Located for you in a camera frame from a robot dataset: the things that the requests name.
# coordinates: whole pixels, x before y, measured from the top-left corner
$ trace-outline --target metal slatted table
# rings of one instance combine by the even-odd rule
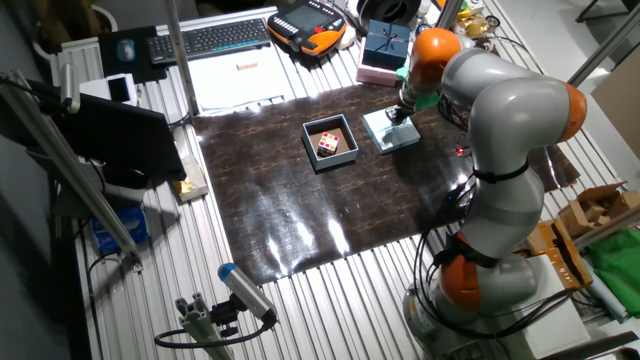
[[[486,0],[485,15],[502,20],[498,36],[526,45],[511,25],[500,5]],[[265,8],[182,24],[184,29],[263,17],[275,8]],[[166,26],[158,27],[167,33]],[[523,49],[496,42],[503,58],[542,71]],[[314,96],[324,91],[358,84],[355,80],[359,44],[335,51],[307,68],[284,53],[277,53],[288,83],[283,99],[259,102],[268,106],[294,98]],[[79,69],[80,81],[103,78],[96,38],[63,45],[51,63],[54,83],[65,63]],[[186,113],[186,99],[176,67],[168,69],[165,80],[137,86],[140,106],[165,114],[168,122]],[[191,125],[174,130],[181,154],[192,153],[202,164],[197,135]],[[569,199],[582,190],[619,181],[613,168],[584,130],[560,147],[582,174],[577,184],[545,195],[542,220],[551,219]],[[216,197],[209,195],[185,204],[176,202],[170,184],[147,191],[143,206],[147,211],[151,239],[140,244],[144,271],[123,269],[115,261],[98,264],[87,277],[86,270],[99,254],[89,238],[89,230],[76,239],[78,267],[85,302],[87,328],[94,359],[207,359],[202,350],[159,348],[153,337],[179,329],[174,300],[201,292],[209,305],[226,301],[229,291],[217,277],[218,267],[232,261]],[[177,220],[167,214],[174,214]],[[442,248],[444,231],[432,234],[432,245]],[[280,324],[250,342],[231,346],[236,359],[416,359],[422,350],[411,336],[402,316],[402,298],[412,282],[411,266],[418,238],[412,237],[318,268],[294,274],[261,286],[279,311]],[[95,292],[93,299],[89,288]],[[239,318],[241,335],[257,330],[250,314]],[[180,341],[189,341],[182,335]]]

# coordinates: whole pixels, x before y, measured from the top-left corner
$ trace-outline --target orange controller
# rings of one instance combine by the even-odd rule
[[[294,51],[324,54],[339,41],[347,28],[344,18],[319,2],[298,1],[267,20],[269,31]]]

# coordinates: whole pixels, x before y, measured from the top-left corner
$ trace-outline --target open box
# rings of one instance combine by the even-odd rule
[[[339,138],[338,149],[334,155],[321,157],[318,145],[325,132]],[[302,142],[316,171],[355,161],[358,155],[358,144],[342,114],[302,124]]]

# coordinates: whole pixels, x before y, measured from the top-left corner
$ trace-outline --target green bag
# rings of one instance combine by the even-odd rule
[[[640,318],[640,231],[624,229],[589,247],[595,273],[629,315]]]

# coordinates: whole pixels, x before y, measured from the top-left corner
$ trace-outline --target floor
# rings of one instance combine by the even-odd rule
[[[511,19],[525,45],[535,54],[544,72],[564,81],[580,68],[625,18],[617,16],[576,23],[574,19],[589,3],[587,0],[498,0],[498,3]],[[601,0],[588,16],[625,10],[619,0]],[[640,28],[636,28],[579,89],[586,94],[591,93],[616,62],[639,41]],[[640,160],[631,152],[593,98],[589,96],[588,101],[585,129],[591,133],[620,177],[629,181],[628,188],[640,190]]]

